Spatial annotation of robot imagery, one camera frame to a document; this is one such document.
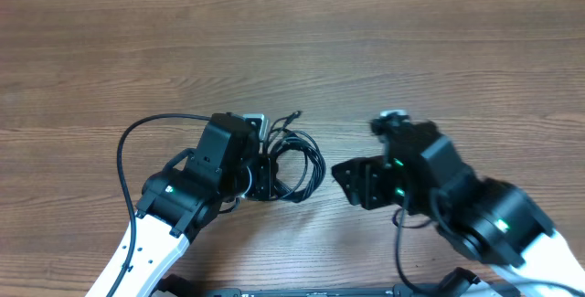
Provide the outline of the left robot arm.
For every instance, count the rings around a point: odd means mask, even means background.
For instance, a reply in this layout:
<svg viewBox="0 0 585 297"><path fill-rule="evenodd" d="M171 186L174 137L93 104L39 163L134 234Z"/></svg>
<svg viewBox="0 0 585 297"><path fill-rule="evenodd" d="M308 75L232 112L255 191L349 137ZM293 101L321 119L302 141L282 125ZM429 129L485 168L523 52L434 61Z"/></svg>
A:
<svg viewBox="0 0 585 297"><path fill-rule="evenodd" d="M198 145L175 155L144 183L112 258L90 296L200 296L196 285L169 269L199 232L271 177L260 153L269 121L262 114L215 113L205 119Z"/></svg>

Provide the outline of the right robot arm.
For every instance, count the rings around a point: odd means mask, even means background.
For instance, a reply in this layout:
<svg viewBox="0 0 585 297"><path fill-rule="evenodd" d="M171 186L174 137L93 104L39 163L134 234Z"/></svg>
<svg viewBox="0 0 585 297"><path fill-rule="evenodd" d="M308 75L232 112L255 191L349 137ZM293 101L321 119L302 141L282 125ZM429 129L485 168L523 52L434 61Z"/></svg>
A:
<svg viewBox="0 0 585 297"><path fill-rule="evenodd" d="M370 123L382 154L332 167L348 202L396 205L394 252L408 216L423 215L453 249L525 296L581 296L584 269L553 220L520 187L479 177L434 122L395 113Z"/></svg>

